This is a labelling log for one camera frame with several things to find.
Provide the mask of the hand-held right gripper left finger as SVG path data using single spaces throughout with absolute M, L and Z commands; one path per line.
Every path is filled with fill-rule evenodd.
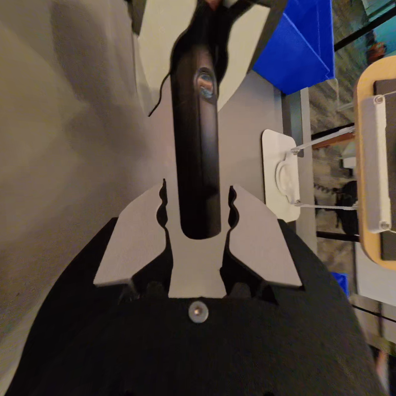
M 93 280 L 95 286 L 127 285 L 140 297 L 156 283 L 169 294 L 173 255 L 166 205 L 164 179 L 122 210 Z

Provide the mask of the black office chair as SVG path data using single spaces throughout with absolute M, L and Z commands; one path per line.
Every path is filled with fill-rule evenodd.
M 336 206 L 352 207 L 358 200 L 357 181 L 349 181 L 341 187 L 336 196 Z M 336 210 L 337 226 L 341 225 L 346 235 L 359 235 L 357 210 Z

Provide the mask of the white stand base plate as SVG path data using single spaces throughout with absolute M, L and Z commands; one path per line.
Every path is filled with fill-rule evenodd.
M 300 200 L 298 154 L 312 147 L 353 133 L 354 127 L 345 127 L 327 136 L 317 138 L 297 146 L 294 139 L 285 134 L 266 129 L 261 135 L 263 157 L 263 179 L 265 203 L 267 207 L 286 223 L 296 221 L 300 217 L 301 208 L 326 210 L 357 210 L 357 204 L 352 206 L 328 206 L 305 204 Z

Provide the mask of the brown top standing desk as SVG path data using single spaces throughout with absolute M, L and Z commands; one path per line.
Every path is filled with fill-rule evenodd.
M 349 130 L 349 131 L 347 131 L 347 133 L 343 135 L 337 137 L 331 137 L 331 135 L 333 135 L 334 133 L 338 133 L 339 131 L 344 131 L 344 130 Z M 311 135 L 311 141 L 316 141 L 322 138 L 324 138 L 324 140 L 321 142 L 314 143 L 312 147 L 313 149 L 321 149 L 329 146 L 336 146 L 354 141 L 355 139 L 354 130 L 355 130 L 354 124 L 351 123 L 345 126 L 335 127 L 333 129 L 314 133 L 313 135 Z

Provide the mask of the black remote control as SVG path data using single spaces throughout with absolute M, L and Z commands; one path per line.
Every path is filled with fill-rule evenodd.
M 200 176 L 200 138 L 194 86 L 197 71 L 201 67 L 212 70 L 217 81 L 210 47 L 209 23 L 193 21 L 175 44 L 170 70 L 181 229 L 185 236 L 193 240 L 199 240 Z

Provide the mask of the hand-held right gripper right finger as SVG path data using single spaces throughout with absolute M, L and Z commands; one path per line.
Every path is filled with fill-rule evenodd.
M 272 286 L 303 287 L 276 215 L 239 185 L 229 189 L 229 226 L 220 276 L 226 295 L 270 298 Z

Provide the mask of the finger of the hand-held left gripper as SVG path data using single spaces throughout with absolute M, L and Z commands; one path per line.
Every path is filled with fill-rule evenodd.
M 151 116 L 171 68 L 171 54 L 189 27 L 195 0 L 136 0 L 136 90 L 143 113 Z
M 243 82 L 269 13 L 270 7 L 250 4 L 248 10 L 232 23 L 227 43 L 227 68 L 219 85 L 218 112 Z

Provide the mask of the black table leg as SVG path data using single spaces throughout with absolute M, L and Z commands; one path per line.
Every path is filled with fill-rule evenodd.
M 317 238 L 328 239 L 328 240 L 340 240 L 345 242 L 359 243 L 359 235 L 348 235 L 342 233 L 317 231 L 316 236 Z

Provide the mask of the black metal frame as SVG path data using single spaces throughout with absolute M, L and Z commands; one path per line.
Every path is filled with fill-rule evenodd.
M 345 46 L 349 45 L 353 41 L 359 39 L 360 37 L 364 36 L 371 30 L 379 27 L 383 23 L 389 21 L 390 19 L 396 16 L 396 8 L 392 8 L 386 13 L 382 14 L 378 18 L 374 19 L 372 22 L 368 23 L 366 26 L 362 27 L 361 29 L 353 32 L 347 37 L 344 37 L 342 40 L 334 44 L 334 52 L 339 51 L 340 49 L 344 48 Z

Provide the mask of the grey desk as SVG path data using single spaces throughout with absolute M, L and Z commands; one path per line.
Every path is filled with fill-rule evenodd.
M 279 90 L 250 72 L 219 112 L 222 232 L 180 229 L 170 82 L 141 111 L 124 1 L 1 1 L 1 382 L 65 267 L 136 197 L 167 182 L 171 297 L 222 297 L 227 195 L 264 200 L 260 136 L 285 131 Z

